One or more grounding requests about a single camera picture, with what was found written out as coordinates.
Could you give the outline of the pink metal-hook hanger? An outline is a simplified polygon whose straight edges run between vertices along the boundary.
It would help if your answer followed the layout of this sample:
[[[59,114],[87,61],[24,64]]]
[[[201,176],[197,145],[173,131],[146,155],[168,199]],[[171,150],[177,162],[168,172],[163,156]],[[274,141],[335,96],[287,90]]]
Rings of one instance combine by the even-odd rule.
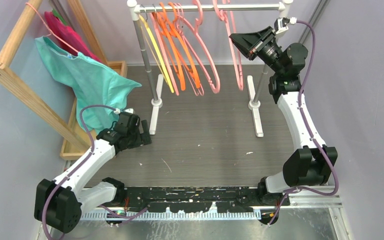
[[[157,41],[158,41],[158,44],[159,44],[160,54],[161,54],[161,56],[163,58],[164,66],[165,66],[165,69],[166,69],[166,71],[168,73],[168,80],[167,80],[168,81],[168,86],[169,86],[170,91],[172,93],[174,93],[176,96],[179,96],[179,90],[178,90],[178,87],[177,87],[175,76],[174,76],[172,68],[171,68],[169,57],[167,55],[166,44],[165,44],[165,42],[164,42],[164,40],[162,38],[162,33],[161,33],[159,25],[158,25],[157,16],[158,16],[157,12],[151,13],[151,21],[152,21],[153,28],[154,28],[154,31],[155,31],[155,34],[156,34],[156,37],[157,37]]]

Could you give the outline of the yellow hanger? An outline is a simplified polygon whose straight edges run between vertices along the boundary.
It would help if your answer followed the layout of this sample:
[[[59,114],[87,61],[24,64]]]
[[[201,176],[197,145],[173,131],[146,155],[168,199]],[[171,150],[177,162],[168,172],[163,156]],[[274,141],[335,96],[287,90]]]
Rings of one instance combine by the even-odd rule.
[[[156,64],[160,70],[160,73],[163,75],[163,79],[164,79],[165,83],[167,84],[170,92],[175,93],[168,69],[165,65],[165,61],[164,61],[163,56],[161,54],[159,45],[158,45],[158,43],[154,37],[154,34],[153,34],[151,28],[149,27],[148,23],[146,22],[146,20],[141,15],[139,16],[139,19],[143,25],[142,31],[144,33],[146,33],[145,40],[148,44],[148,47],[151,49],[151,53],[153,55],[154,60],[156,61]]]

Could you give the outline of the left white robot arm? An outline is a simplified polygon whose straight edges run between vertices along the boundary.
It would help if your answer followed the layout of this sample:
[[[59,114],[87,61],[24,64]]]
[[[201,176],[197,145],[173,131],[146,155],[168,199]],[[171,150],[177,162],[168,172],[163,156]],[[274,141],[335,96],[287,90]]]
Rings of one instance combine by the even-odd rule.
[[[84,187],[119,152],[151,143],[147,120],[130,110],[121,112],[118,121],[93,138],[89,150],[70,168],[53,180],[38,183],[33,217],[67,234],[76,227],[82,214],[106,203],[121,206],[127,198],[123,182],[106,177],[88,190]]]

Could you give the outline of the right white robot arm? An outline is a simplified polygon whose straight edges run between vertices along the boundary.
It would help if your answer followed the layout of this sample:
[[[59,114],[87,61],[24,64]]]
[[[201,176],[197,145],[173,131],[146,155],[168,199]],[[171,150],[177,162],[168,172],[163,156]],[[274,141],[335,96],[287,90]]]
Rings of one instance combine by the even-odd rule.
[[[317,133],[305,103],[300,72],[306,65],[308,49],[297,42],[281,49],[272,27],[232,33],[229,37],[241,54],[249,60],[260,58],[274,71],[269,78],[269,93],[285,117],[295,149],[281,172],[262,178],[257,192],[259,202],[268,206],[279,193],[326,184],[338,152]]]

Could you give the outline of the thick pink hanger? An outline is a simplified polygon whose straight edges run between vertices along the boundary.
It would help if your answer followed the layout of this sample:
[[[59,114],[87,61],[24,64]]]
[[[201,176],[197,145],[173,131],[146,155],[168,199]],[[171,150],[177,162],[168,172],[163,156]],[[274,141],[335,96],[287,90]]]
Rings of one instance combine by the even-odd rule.
[[[199,42],[201,48],[203,49],[203,51],[204,51],[204,53],[205,53],[205,55],[209,61],[209,66],[211,67],[211,70],[213,73],[213,78],[210,77],[210,74],[208,73],[207,69],[205,68],[201,58],[196,53],[196,51],[194,50],[194,48],[190,44],[189,40],[185,37],[185,34],[182,32],[182,30],[183,30],[182,28],[180,28],[180,30],[181,30],[180,35],[182,36],[182,39],[185,40],[185,43],[188,47],[188,50],[191,50],[197,63],[201,67],[212,92],[214,94],[218,94],[220,92],[220,89],[221,89],[220,77],[219,77],[216,65],[213,61],[213,58],[211,57],[210,52],[207,49],[207,46],[205,45],[204,41],[202,40],[201,36],[199,35],[199,26],[201,26],[203,21],[204,21],[202,4],[199,0],[193,0],[192,3],[197,7],[197,10],[199,12],[198,18],[195,18],[194,26],[185,18],[184,10],[186,9],[186,7],[182,6],[180,3],[177,4],[177,6],[180,7],[179,21],[181,21],[183,25],[186,25],[190,29],[190,31],[193,33],[193,35],[195,36],[195,38]]]
[[[236,83],[237,83],[238,89],[242,91],[244,89],[244,76],[243,76],[243,67],[242,67],[242,61],[240,57],[240,51],[235,48],[233,41],[230,39],[230,35],[232,33],[236,33],[236,30],[237,30],[234,14],[232,11],[221,10],[218,7],[217,0],[213,0],[212,4],[214,7],[214,12],[217,15],[218,19],[221,22],[224,22],[225,24],[228,42],[229,42],[229,48],[230,48],[231,57],[233,60]]]

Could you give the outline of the orange plastic hanger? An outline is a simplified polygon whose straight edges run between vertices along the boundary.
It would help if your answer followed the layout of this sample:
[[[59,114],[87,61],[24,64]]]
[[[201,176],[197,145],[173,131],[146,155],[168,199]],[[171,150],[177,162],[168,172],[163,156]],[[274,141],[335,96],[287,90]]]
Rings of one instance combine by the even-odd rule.
[[[169,46],[171,48],[172,55],[170,55],[170,60],[172,62],[173,69],[175,71],[175,74],[179,80],[180,83],[180,90],[185,91],[186,90],[186,83],[185,83],[185,74],[183,71],[183,65],[180,60],[179,51],[176,47],[176,44],[174,42],[174,37],[176,36],[176,33],[172,28],[170,27],[170,21],[167,18],[166,12],[155,12],[153,13],[154,18],[156,20],[156,23],[158,25],[158,28],[160,29],[160,33],[165,36],[168,40]]]

